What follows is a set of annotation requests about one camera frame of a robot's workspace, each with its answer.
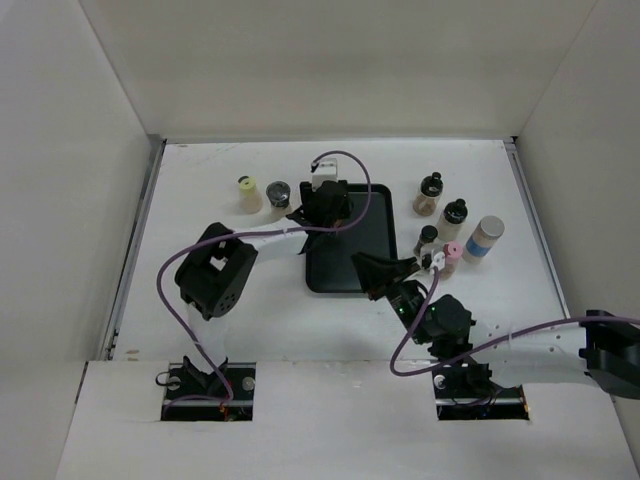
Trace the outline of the clear cap salt grinder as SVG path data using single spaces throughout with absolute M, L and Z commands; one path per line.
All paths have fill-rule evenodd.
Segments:
M 265 193 L 270 203 L 269 218 L 272 222 L 280 220 L 293 211 L 291 205 L 291 187 L 288 183 L 281 180 L 271 182 L 266 187 Z

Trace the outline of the yellow cap spice shaker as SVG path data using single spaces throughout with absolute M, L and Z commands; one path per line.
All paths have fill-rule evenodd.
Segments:
M 257 186 L 257 181 L 253 176 L 241 176 L 238 181 L 240 195 L 240 208 L 246 214 L 256 214 L 261 211 L 263 202 L 262 196 Z

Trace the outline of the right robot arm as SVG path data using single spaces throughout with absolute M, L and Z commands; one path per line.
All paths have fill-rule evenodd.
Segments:
M 481 322 L 454 296 L 433 297 L 441 278 L 437 266 L 425 286 L 412 277 L 419 270 L 414 258 L 356 253 L 352 263 L 367 297 L 386 299 L 406 329 L 391 359 L 398 360 L 408 342 L 425 346 L 434 361 L 418 372 L 443 376 L 451 392 L 468 389 L 483 398 L 495 388 L 575 383 L 617 397 L 639 397 L 636 319 L 589 310 L 582 317 L 523 328 Z

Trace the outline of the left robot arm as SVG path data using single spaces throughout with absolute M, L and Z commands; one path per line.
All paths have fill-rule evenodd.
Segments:
M 351 218 L 353 202 L 346 181 L 325 180 L 318 186 L 305 182 L 300 193 L 301 205 L 279 220 L 243 232 L 212 223 L 183 253 L 185 259 L 174 282 L 187 312 L 181 325 L 206 362 L 192 371 L 189 381 L 202 398 L 214 398 L 223 390 L 225 376 L 220 369 L 227 355 L 222 332 L 208 346 L 198 337 L 193 322 L 230 313 L 254 266 L 306 254 L 326 237 L 357 223 Z

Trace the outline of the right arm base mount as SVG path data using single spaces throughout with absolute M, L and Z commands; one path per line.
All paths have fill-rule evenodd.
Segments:
M 432 374 L 436 414 L 441 421 L 528 421 L 521 386 L 502 387 L 484 364 L 445 366 Z

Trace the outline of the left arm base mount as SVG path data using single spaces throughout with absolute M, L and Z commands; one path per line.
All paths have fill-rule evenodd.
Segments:
M 165 422 L 243 422 L 253 419 L 256 389 L 255 363 L 229 363 L 220 371 L 231 387 L 233 398 L 215 372 L 199 370 L 184 356 L 156 378 L 163 388 L 160 420 Z

